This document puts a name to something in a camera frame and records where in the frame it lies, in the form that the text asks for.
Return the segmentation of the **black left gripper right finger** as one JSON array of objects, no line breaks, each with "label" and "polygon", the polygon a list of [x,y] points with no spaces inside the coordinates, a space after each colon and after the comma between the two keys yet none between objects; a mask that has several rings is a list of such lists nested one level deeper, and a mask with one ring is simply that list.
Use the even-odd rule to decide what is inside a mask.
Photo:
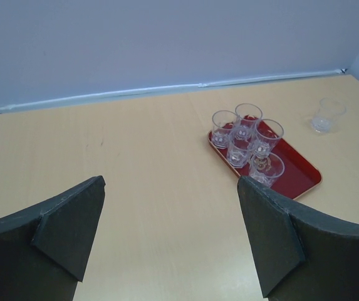
[{"label": "black left gripper right finger", "polygon": [[359,224],[243,176],[237,193],[268,300],[359,300]]}]

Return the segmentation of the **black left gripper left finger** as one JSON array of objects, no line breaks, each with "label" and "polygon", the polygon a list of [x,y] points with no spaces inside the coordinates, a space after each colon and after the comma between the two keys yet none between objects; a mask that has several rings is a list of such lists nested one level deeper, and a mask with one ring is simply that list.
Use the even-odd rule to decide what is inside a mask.
[{"label": "black left gripper left finger", "polygon": [[104,200],[95,176],[0,218],[0,300],[73,300]]}]

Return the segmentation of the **clear faceted glass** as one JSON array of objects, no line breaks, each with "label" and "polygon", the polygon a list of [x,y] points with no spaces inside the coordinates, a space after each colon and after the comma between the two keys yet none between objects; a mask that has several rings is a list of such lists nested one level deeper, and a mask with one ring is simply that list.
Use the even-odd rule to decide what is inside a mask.
[{"label": "clear faceted glass", "polygon": [[237,125],[237,115],[229,110],[219,110],[212,115],[211,142],[218,149],[229,146],[232,138],[232,130]]}]

